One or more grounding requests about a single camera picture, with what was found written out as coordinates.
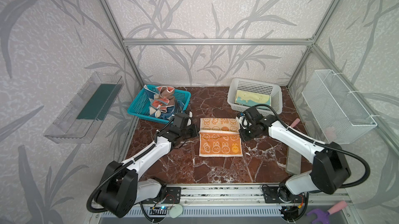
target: light green object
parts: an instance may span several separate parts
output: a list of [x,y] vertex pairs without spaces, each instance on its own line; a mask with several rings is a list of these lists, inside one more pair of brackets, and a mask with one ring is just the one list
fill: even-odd
[[244,106],[254,106],[257,104],[266,104],[270,106],[270,95],[237,90],[234,102]]
[[169,215],[172,218],[176,218],[182,213],[183,213],[183,207],[180,204],[177,204],[176,206],[172,207],[172,209],[169,211]]

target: clear plastic shelf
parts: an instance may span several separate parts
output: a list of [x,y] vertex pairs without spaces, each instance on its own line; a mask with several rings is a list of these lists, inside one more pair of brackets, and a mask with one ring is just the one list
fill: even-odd
[[122,87],[122,76],[94,72],[44,136],[56,143],[91,143]]

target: green mat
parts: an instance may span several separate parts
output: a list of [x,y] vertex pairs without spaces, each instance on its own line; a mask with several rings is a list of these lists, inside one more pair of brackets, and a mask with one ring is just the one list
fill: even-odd
[[122,86],[101,84],[76,119],[104,120]]

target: orange towel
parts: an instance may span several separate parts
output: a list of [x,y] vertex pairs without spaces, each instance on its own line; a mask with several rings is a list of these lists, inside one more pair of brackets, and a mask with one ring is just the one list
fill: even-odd
[[234,118],[201,118],[200,157],[242,157],[239,123]]

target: white plastic basket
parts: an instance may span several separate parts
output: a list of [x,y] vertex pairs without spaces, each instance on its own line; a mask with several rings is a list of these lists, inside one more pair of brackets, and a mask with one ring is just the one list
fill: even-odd
[[[234,78],[232,83],[230,84],[229,93],[227,95],[227,102],[234,111],[243,112],[249,107],[234,102],[237,90],[270,95],[270,106],[273,107],[277,114],[282,113],[282,92],[281,87],[279,87],[278,85],[260,81],[251,81],[243,78]],[[273,112],[266,107],[257,107],[257,109],[263,116],[273,114]]]
[[315,70],[302,95],[329,142],[351,143],[377,126],[333,70]]

